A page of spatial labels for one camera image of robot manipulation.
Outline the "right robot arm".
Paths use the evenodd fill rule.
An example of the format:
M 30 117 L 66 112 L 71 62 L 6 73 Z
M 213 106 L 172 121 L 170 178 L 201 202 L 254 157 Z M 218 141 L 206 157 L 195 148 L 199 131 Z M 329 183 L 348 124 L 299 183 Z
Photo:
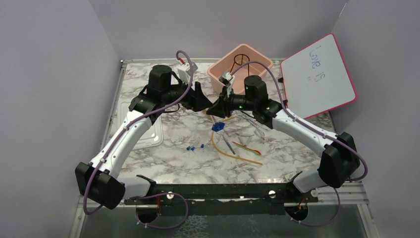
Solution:
M 315 188 L 339 188 L 361 165 L 352 136 L 323 130 L 297 117 L 281 102 L 268 97 L 266 83 L 257 75 L 244 79 L 245 93 L 230 93 L 224 86 L 219 98 L 208 108 L 207 114 L 228 118 L 233 111 L 250 111 L 260 124 L 283 132 L 301 142 L 320 157 L 317 169 L 294 176 L 286 187 L 286 196 L 293 202 Z

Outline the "blue base glass cylinder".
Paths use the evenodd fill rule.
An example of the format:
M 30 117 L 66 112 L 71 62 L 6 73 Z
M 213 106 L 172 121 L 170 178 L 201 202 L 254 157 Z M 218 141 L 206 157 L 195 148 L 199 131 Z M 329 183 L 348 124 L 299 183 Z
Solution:
M 224 130 L 225 123 L 221 121 L 217 121 L 214 116 L 210 116 L 211 121 L 213 122 L 211 130 L 214 132 L 219 132 L 221 130 Z

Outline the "metal crucible tongs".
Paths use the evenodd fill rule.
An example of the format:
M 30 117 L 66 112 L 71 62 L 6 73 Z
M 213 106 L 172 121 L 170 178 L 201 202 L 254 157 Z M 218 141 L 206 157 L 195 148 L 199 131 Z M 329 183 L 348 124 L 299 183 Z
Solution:
M 255 128 L 254 134 L 257 137 L 262 138 L 262 139 L 265 138 L 265 133 L 264 133 L 263 128 L 260 125 L 258 125 L 256 122 L 254 122 L 249 116 L 247 116 L 245 114 L 242 114 L 242 113 L 240 113 L 238 116 L 245 119 L 247 122 L 249 122 Z

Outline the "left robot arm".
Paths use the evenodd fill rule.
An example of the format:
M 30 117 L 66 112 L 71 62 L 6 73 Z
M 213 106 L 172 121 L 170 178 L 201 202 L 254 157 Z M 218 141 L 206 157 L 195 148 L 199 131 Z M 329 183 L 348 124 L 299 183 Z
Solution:
M 155 199 L 152 180 L 143 176 L 127 181 L 117 178 L 139 139 L 167 108 L 182 105 L 200 112 L 212 105 L 200 82 L 193 81 L 196 70 L 195 63 L 184 63 L 176 72 L 167 65 L 153 66 L 148 84 L 132 99 L 122 124 L 108 144 L 89 163 L 77 165 L 75 175 L 86 214 L 96 212 L 88 209 L 88 199 L 108 209 L 115 208 L 122 199 L 138 197 L 146 204 Z

